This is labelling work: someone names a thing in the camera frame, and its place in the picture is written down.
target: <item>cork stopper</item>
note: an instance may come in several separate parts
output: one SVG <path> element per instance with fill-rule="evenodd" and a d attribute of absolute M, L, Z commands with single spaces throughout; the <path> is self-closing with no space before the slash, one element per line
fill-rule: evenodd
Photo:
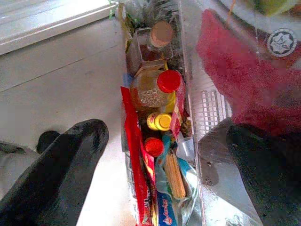
<path fill-rule="evenodd" d="M 154 47 L 161 48 L 168 45 L 173 39 L 174 31 L 165 21 L 156 23 L 150 32 L 150 42 Z"/>

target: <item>sticker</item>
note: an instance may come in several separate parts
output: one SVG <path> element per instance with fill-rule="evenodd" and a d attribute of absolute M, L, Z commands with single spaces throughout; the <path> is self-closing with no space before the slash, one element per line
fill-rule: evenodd
<path fill-rule="evenodd" d="M 268 49 L 277 57 L 290 55 L 297 46 L 297 37 L 294 32 L 287 28 L 274 31 L 268 39 Z"/>
<path fill-rule="evenodd" d="M 157 191 L 158 197 L 158 217 L 160 226 L 176 226 L 174 217 L 173 201 L 170 196 Z"/>

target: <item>snack packet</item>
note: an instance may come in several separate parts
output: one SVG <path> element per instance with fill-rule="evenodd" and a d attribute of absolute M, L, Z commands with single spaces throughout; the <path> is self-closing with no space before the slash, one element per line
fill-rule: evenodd
<path fill-rule="evenodd" d="M 158 199 L 158 225 L 187 225 L 198 196 L 196 171 L 183 159 L 177 158 L 186 191 L 185 198 L 175 198 L 164 171 L 166 156 L 171 146 L 170 136 L 163 135 L 164 152 L 156 161 L 156 188 Z"/>
<path fill-rule="evenodd" d="M 158 223 L 158 206 L 157 206 L 157 192 L 156 192 L 156 175 L 155 175 L 155 158 L 148 154 L 144 148 L 144 144 L 141 141 L 141 153 L 143 162 L 146 168 L 146 175 L 149 179 L 150 185 L 150 196 L 151 196 L 151 219 L 153 225 Z"/>
<path fill-rule="evenodd" d="M 151 191 L 147 185 L 140 163 L 141 131 L 139 128 L 138 117 L 131 102 L 129 89 L 121 87 L 123 103 L 126 111 L 125 129 L 127 134 L 128 149 L 132 173 L 135 184 L 135 194 L 138 206 L 138 226 L 152 226 L 151 222 Z"/>
<path fill-rule="evenodd" d="M 115 15 L 120 22 L 123 40 L 125 41 L 125 49 L 127 51 L 133 39 L 132 34 L 134 33 L 134 28 L 132 26 L 130 18 L 127 15 L 126 6 L 124 3 L 119 3 Z"/>
<path fill-rule="evenodd" d="M 179 88 L 176 91 L 175 95 L 175 105 L 172 114 L 172 119 L 170 123 L 170 129 L 173 132 L 175 139 L 178 138 L 179 132 L 182 124 L 182 117 L 184 113 L 184 104 L 185 104 L 185 82 L 181 78 L 181 83 Z"/>

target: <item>small yellow bottle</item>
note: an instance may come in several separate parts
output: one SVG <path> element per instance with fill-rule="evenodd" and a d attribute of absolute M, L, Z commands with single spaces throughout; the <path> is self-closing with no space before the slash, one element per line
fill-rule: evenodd
<path fill-rule="evenodd" d="M 168 131 L 170 129 L 171 116 L 167 113 L 151 113 L 147 117 L 147 126 L 152 130 Z"/>

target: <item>plastic bag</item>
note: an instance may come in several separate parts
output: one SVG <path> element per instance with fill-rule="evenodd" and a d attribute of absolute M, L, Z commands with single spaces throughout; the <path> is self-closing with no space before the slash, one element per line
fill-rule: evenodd
<path fill-rule="evenodd" d="M 170 147 L 170 137 L 162 137 L 164 153 L 156 161 L 156 186 L 159 206 L 159 225 L 188 225 L 191 213 L 198 198 L 198 178 L 196 171 L 183 159 L 178 158 L 178 164 L 184 181 L 186 197 L 178 199 L 173 197 L 168 180 L 163 169 L 166 155 Z"/>
<path fill-rule="evenodd" d="M 153 26 L 160 20 L 168 23 L 178 14 L 178 5 L 174 0 L 150 0 L 146 4 L 144 17 L 149 26 Z"/>
<path fill-rule="evenodd" d="M 134 20 L 134 23 L 140 24 L 144 22 L 143 7 L 146 4 L 145 0 L 122 0 L 125 4 L 127 13 Z"/>

